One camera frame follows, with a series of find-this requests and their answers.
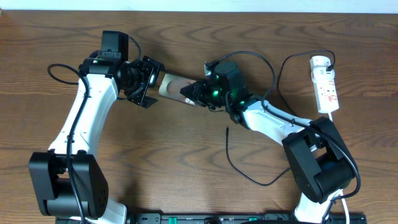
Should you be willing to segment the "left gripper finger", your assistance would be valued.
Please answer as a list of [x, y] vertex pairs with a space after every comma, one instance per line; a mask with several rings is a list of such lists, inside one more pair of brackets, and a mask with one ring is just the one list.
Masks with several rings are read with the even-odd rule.
[[158, 102], [158, 99], [152, 98], [152, 97], [149, 97], [149, 96], [146, 96], [143, 94], [129, 96], [129, 97], [127, 97], [127, 100], [138, 105], [138, 106], [141, 106], [143, 108], [149, 108], [154, 103]]
[[155, 73], [159, 73], [159, 72], [164, 72], [165, 71], [165, 66], [163, 63], [154, 60], [153, 58], [150, 58], [148, 56], [143, 56], [142, 60], [144, 62], [147, 62], [148, 64], [152, 65], [154, 67], [154, 71]]

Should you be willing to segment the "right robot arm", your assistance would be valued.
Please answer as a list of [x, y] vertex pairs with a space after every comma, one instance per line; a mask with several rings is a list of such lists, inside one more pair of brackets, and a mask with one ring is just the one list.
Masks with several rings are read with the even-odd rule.
[[198, 106], [224, 108], [235, 123], [283, 146], [302, 192], [294, 211], [297, 221], [326, 223], [337, 200], [358, 193], [358, 166], [330, 119], [299, 118], [250, 93], [235, 62], [206, 63], [205, 72], [205, 78], [180, 93]]

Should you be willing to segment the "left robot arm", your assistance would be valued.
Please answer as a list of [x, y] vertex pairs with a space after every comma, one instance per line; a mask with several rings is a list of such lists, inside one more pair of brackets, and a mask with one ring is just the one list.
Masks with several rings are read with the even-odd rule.
[[109, 198], [97, 162], [106, 117], [119, 98], [148, 108], [146, 95], [164, 64], [148, 56], [128, 61], [120, 52], [93, 53], [78, 69], [78, 91], [62, 130], [47, 152], [34, 152], [29, 172], [39, 210], [57, 223], [131, 223], [126, 205]]

